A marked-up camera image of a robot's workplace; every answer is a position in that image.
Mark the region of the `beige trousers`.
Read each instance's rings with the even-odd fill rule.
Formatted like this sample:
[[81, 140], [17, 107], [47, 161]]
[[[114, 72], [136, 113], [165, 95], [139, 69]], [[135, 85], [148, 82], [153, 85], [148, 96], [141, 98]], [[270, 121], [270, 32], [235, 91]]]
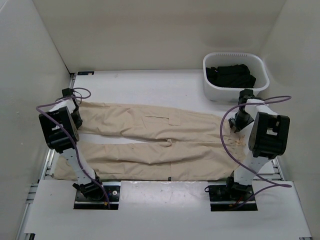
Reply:
[[244, 139], [219, 116], [152, 105], [82, 102], [82, 134], [129, 138], [131, 143], [79, 141], [88, 165], [103, 180], [215, 181], [242, 162]]

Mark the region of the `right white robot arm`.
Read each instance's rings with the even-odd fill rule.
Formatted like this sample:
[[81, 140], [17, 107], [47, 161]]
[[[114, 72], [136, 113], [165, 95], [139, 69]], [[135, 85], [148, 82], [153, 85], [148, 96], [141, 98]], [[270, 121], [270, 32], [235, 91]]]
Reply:
[[263, 100], [251, 93], [242, 91], [238, 98], [237, 113], [228, 120], [234, 133], [249, 129], [247, 140], [248, 154], [240, 162], [228, 151], [225, 142], [222, 146], [227, 154], [239, 164], [227, 178], [224, 193], [230, 200], [252, 193], [252, 182], [255, 177], [270, 184], [270, 187], [290, 188], [290, 185], [271, 182], [258, 175], [261, 168], [277, 156], [285, 153], [290, 129], [290, 118], [272, 111], [268, 104], [276, 103], [275, 97]]

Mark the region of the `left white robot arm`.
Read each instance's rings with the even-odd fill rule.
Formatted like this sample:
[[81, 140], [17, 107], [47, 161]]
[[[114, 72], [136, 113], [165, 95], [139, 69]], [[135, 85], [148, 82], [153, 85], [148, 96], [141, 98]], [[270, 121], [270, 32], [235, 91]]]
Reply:
[[47, 146], [64, 157], [75, 173], [77, 182], [73, 187], [86, 198], [108, 202], [109, 197], [100, 178], [77, 147], [80, 136], [76, 124], [81, 124], [82, 119], [74, 97], [39, 105], [36, 110]]

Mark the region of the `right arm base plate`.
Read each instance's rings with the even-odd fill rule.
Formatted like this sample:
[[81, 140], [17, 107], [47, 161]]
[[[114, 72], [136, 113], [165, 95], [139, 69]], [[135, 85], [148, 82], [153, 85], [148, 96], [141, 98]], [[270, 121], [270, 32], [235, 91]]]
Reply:
[[227, 184], [208, 185], [204, 189], [209, 194], [211, 212], [252, 212], [257, 211], [257, 203], [251, 185], [244, 188]]

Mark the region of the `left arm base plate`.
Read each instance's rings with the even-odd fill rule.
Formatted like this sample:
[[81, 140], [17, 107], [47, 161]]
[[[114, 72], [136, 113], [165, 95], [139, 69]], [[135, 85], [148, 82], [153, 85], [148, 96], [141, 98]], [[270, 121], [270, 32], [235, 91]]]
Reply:
[[73, 209], [74, 210], [118, 210], [121, 196], [121, 182], [120, 181], [105, 181], [103, 183], [105, 192], [107, 193], [107, 201], [104, 193], [99, 188], [97, 194], [93, 197], [84, 196], [83, 193], [77, 189]]

